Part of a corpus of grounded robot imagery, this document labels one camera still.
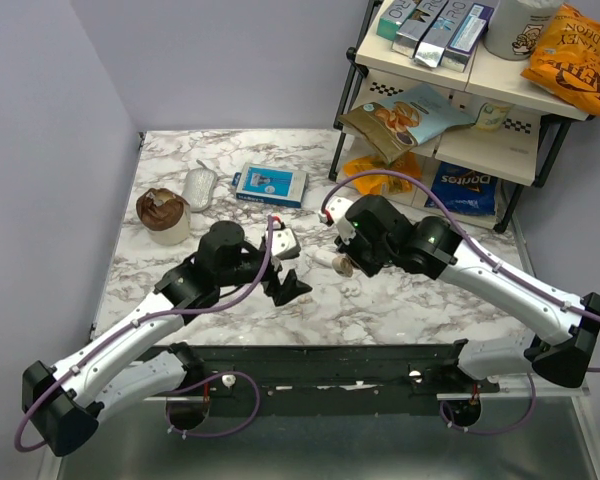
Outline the beige earbud charging case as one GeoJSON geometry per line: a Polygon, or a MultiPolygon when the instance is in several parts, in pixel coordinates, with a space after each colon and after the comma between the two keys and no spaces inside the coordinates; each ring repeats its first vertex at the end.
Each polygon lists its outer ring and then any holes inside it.
{"type": "Polygon", "coordinates": [[[354,273],[354,266],[350,259],[344,255],[336,255],[331,260],[332,269],[340,276],[351,278],[354,273]]]}

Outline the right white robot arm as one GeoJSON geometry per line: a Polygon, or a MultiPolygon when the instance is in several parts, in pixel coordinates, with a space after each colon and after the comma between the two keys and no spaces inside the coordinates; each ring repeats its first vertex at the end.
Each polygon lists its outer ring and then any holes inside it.
{"type": "Polygon", "coordinates": [[[365,275],[385,267],[421,274],[480,297],[526,328],[517,337],[462,341],[456,358],[440,367],[440,379],[460,392],[475,380],[535,373],[565,388],[582,385],[600,330],[600,295],[560,291],[502,261],[436,216],[411,222],[386,198],[334,197],[324,220],[335,226],[339,253],[365,275]]]}

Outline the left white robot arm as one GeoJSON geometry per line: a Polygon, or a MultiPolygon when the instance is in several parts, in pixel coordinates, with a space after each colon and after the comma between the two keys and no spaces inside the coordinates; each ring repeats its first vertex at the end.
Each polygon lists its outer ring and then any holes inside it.
{"type": "Polygon", "coordinates": [[[84,445],[105,419],[157,393],[194,393],[200,368],[175,347],[138,364],[137,359],[159,340],[196,317],[219,313],[245,300],[257,286],[277,306],[310,292],[283,260],[296,258],[300,245],[293,230],[275,216],[259,246],[245,238],[233,221],[218,221],[199,241],[196,252],[168,270],[135,309],[76,353],[51,366],[32,363],[22,374],[24,418],[14,446],[24,453],[27,425],[33,425],[58,457],[84,445]]]}

